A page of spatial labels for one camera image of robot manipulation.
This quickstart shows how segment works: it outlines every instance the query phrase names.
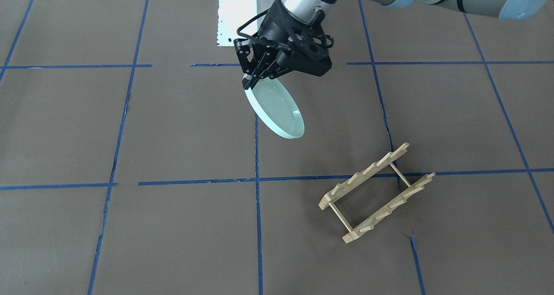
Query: wooden peg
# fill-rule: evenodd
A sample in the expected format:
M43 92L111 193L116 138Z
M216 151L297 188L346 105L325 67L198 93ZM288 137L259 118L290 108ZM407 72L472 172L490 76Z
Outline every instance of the wooden peg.
M341 188L341 184L337 183L337 185L331 190L331 195L335 195L335 193L338 191L338 189Z
M346 184L348 186L352 185L352 182L358 178L358 176L360 176L360 173L359 172L356 172L354 175L352 175L352 177L350 177L350 179L348 179L348 181L346 181Z
M367 175L370 171L377 169L377 163L373 162L367 169L362 172L362 175Z
M386 216L389 216L389 215L390 215L390 212L386 211L386 212L382 213L379 216L375 216L375 220L382 220L383 218L385 218Z
M396 202L396 203L393 203L393 204L389 205L388 208L390 208L391 210L394 210L395 208L397 208L398 206L400 206L400 205L402 205L406 202L407 202L406 199L402 199L399 202Z
M406 192L404 195L402 195L402 198L407 199L407 198L411 197L412 195L417 194L418 192L422 191L423 189L425 189L425 186L421 186L421 187L415 188L413 190L410 190L410 191Z
M408 143L403 143L402 145L400 145L400 147L398 147L398 149L396 149L397 151L405 151L408 147L410 146L410 144Z
M437 175L436 173L428 173L427 175L421 177L418 181L414 183L414 187L420 187L423 185L426 185L427 183L430 183L433 180L433 177Z
M361 233L364 233L364 232L368 232L369 230L373 230L373 229L374 229L373 226L367 226L366 228L360 229L360 232L361 232Z
M392 156L392 152L387 153L382 159L380 159L379 162L377 163L377 167L380 167L381 165L383 165L383 163L388 161L388 158L390 156Z

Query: black cable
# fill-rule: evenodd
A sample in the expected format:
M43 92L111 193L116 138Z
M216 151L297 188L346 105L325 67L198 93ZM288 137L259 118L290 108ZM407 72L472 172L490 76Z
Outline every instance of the black cable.
M254 39L253 36L251 35L247 35L246 33L242 33L242 29L245 29L248 25L250 25L251 23L253 23L254 21L256 21L257 19L261 18L263 15L267 14L267 11L269 11L269 9L255 15L254 17L252 17L249 21L247 21L244 25L242 25L241 27L239 27L239 29L237 29L237 35L240 35L241 37L245 37L247 39Z

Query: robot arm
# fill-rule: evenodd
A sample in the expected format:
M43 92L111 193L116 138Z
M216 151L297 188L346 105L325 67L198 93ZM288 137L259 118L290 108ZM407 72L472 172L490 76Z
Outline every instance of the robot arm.
M275 0L271 8L253 17L238 29L243 38L234 47L243 72L245 90L258 80L274 79L291 71L323 76L331 69L329 48L334 40L321 22L337 0ZM415 0L372 0L386 7L402 8ZM498 17L527 19L547 0L419 0L446 9ZM247 25L264 17L254 35L242 33Z

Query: light green plate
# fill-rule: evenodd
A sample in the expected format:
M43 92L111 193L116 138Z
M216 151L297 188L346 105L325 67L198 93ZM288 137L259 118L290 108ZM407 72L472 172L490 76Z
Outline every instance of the light green plate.
M275 134L299 138L304 134L304 120L285 86L277 79L259 80L254 88L244 90L252 108Z

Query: blue tape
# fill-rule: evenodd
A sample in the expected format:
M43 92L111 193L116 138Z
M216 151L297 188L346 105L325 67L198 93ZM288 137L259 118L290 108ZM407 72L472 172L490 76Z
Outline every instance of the blue tape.
M7 66L6 69L66 69L66 68L151 68L152 64L61 64L61 65L43 65L43 66Z
M489 80L491 84L493 85L494 93L496 94L496 98L498 100L498 103L500 104L500 108L502 109L502 113L504 114L504 118L506 119L506 123L508 124L508 127L510 128L510 132L512 133L512 137L514 138L514 141L516 143L516 146L518 147L518 151L521 156L521 160L523 161L525 165L525 169L529 175L529 179L531 180L531 183L533 185L533 188L535 189L535 193L537 195L538 201L541 204L542 211L544 212L544 215L546 216L546 220L548 221L548 224L550 226L550 230L552 230L552 234L554 234L554 224L552 223L552 218L550 218L550 214L548 213L548 210L546 209L546 206L544 205L544 201L542 200L542 195L540 191L538 190L537 184L535 183L535 178L533 177L533 174L531 172L531 169L529 168L529 164L527 163L527 159L525 158L525 155L523 153L523 149L521 149L521 145L518 140L518 136L516 135L516 132L514 130L514 127L510 121L510 117L508 116L508 113L506 111L506 108L504 107L504 103L502 102L502 98L500 97L500 93L498 92L498 89L496 87L496 83L494 82L493 75L490 72L489 66L487 65L487 61L485 60L485 55L483 54L483 51L481 50L481 46L479 45L479 41L477 41L477 36L475 35L475 32L473 31L473 27L471 27L471 23L469 23L469 19L467 17L467 14L464 13L465 22L467 23L467 27L469 28L469 31L471 31L471 36L473 37L473 40L475 41L475 45L477 46L477 50L479 51L479 55L481 55L481 59L483 60L483 63L485 64L485 70L487 72L487 75L489 76Z
M29 16L29 12L31 10L31 7L33 6L33 3L34 3L34 0L29 1L29 6L27 6L25 15L23 16L23 20L21 21L21 25L19 26L19 29L17 29L16 37L13 39L12 47L10 47L10 52L8 53L8 57L6 57L6 61L4 62L4 68L2 68L2 70L0 71L0 82L2 81L2 78L4 78L6 67L8 66L8 64L10 64L10 59L12 58L13 51L16 49L17 41L19 40L21 31L23 30L23 26L25 26L25 21L27 21L27 17Z
M554 168L531 169L534 173L554 172ZM508 169L508 170L479 170L479 171L443 171L436 172L437 176L457 176L457 175L493 175L502 173L527 173L526 169ZM421 173L402 173L405 177L422 177L429 172ZM276 176L276 177L260 177L259 181L289 181L289 180L332 180L332 179L348 179L352 175L320 175L320 176ZM373 178L394 178L398 177L395 173L378 173ZM199 183L248 183L256 181L253 178L234 178L234 179L201 179L201 180L168 180L168 181L141 181L139 186L154 186L154 185L192 185Z
M554 61L493 61L488 64L554 64ZM348 66L369 66L372 62L347 62ZM404 64L484 64L482 61L436 61L436 62L375 62L378 65L404 65Z
M258 128L258 116L255 115L254 130L255 130L255 182L256 182L256 220L258 229L258 294L264 293L264 278L263 278L263 265L261 256L261 207L260 207L260 166L259 166L259 128Z
M98 260L100 257L100 252L102 248L102 241L103 241L103 234L104 230L106 228L106 219L107 219L107 213L108 213L108 203L110 202L111 198L111 191L113 187L113 179L115 178L115 170L117 168L117 157L119 156L119 149L121 148L121 139L123 138L123 129L125 127L125 118L127 116L127 107L129 106L129 96L131 95L131 89L133 86L133 79L135 77L135 69L137 65L137 59L139 57L139 50L140 50L140 43L142 39L142 31L144 30L144 24L146 21L146 12L148 10L148 1L145 0L144 3L144 10L142 12L142 21L140 24L140 29L138 31L138 39L137 39L137 45L135 48L135 56L133 58L133 67L131 67L131 75L129 76L129 84L127 86L127 95L125 96L125 104L123 105L123 114L121 115L121 124L119 125L119 134L117 135L117 144L115 146L115 153L113 154L113 167L111 169L110 174L110 183L107 187L106 192L106 200L104 202L104 209L103 209L103 218L102 218L102 229L100 232L100 235L98 236L98 242L97 242L97 249L94 255L94 262L93 262L93 269L90 274L90 282L89 282L89 289L87 291L87 295L92 295L93 288L94 288L94 281L97 275L97 268L98 268Z
M190 67L240 67L239 63L194 63Z
M234 178L234 179L197 179L197 180L169 180L169 181L141 181L138 186L158 186L158 185L195 185L198 183L246 183L255 181L254 178Z
M394 145L392 144L392 137L390 135L390 128L388 127L387 113L384 109L383 95L380 90L379 76L377 75L377 67L375 66L374 51L371 48L370 33L367 30L366 16L364 14L364 7L362 7L362 0L358 0L358 6L360 7L360 14L362 15L362 24L364 25L364 32L366 33L367 49L370 53L371 67L373 68L373 71L374 71L374 79L375 79L375 86L377 87L377 95L379 96L379 103L381 106L381 110L383 111L384 127L387 131L390 151L394 151ZM396 164L396 161L394 161L393 164L396 167L398 167L398 165ZM396 180L398 182L398 188L400 188L400 177L397 177Z
M554 172L554 168L550 168L550 169L531 169L531 172L533 172L533 173Z
M419 258L417 256L416 242L414 240L415 235L410 238L410 245L412 246L412 254L414 256L415 269L417 271L417 280L419 281L419 288L421 289L421 295L425 295L425 285L423 285L423 277L421 275L421 267L419 266Z
M33 190L33 189L65 189L65 188L87 188L87 187L108 187L109 183L65 183L61 185L23 185L23 186L0 186L0 190Z

